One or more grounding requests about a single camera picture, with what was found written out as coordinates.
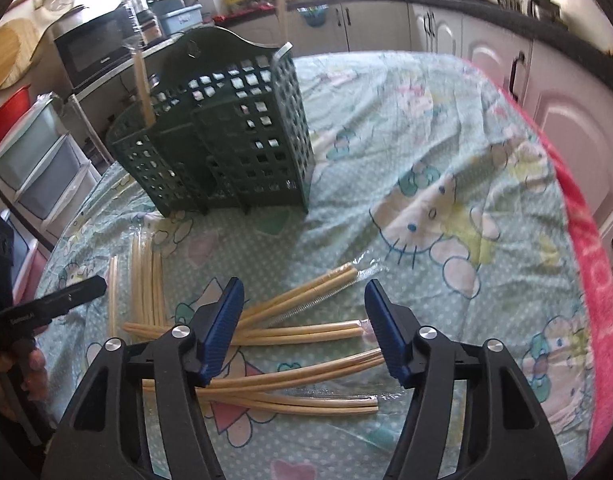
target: wooden cutting board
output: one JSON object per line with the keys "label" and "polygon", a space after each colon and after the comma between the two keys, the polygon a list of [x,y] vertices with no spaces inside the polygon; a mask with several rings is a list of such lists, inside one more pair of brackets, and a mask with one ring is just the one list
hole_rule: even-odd
{"label": "wooden cutting board", "polygon": [[0,27],[0,86],[11,73],[20,50],[18,35],[10,27]]}
{"label": "wooden cutting board", "polygon": [[16,84],[29,69],[31,57],[40,42],[40,33],[33,22],[26,18],[17,18],[16,20],[6,22],[2,28],[11,29],[17,35],[20,42],[20,49],[15,63],[9,75],[0,86],[0,88],[8,88]]}

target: microwave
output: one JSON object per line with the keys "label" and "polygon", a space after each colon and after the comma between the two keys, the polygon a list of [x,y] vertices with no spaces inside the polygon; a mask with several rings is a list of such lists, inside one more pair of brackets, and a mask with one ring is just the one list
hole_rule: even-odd
{"label": "microwave", "polygon": [[86,21],[80,10],[56,23],[53,41],[75,92],[130,59],[123,43],[136,33],[130,10],[120,5]]}

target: green plastic basket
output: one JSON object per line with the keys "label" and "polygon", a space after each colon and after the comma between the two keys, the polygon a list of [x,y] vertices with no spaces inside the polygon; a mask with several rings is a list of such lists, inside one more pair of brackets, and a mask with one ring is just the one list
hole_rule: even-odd
{"label": "green plastic basket", "polygon": [[169,47],[152,90],[157,121],[138,105],[107,134],[119,163],[165,216],[174,210],[301,205],[314,167],[291,44],[250,43],[220,27]]}

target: red bowl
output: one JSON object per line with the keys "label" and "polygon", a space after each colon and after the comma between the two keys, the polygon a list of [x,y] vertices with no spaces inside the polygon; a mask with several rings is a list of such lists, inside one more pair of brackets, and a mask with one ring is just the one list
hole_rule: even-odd
{"label": "red bowl", "polygon": [[30,108],[29,86],[24,85],[0,106],[0,142]]}

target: pink fabric edge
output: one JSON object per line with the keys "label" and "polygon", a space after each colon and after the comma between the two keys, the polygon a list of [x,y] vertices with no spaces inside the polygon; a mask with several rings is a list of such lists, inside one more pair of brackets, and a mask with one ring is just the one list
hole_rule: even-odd
{"label": "pink fabric edge", "polygon": [[507,101],[538,134],[555,167],[565,197],[569,235],[578,260],[584,299],[591,325],[595,368],[595,405],[587,447],[587,460],[597,451],[613,425],[613,272],[591,212],[567,165],[533,118],[501,89]]}

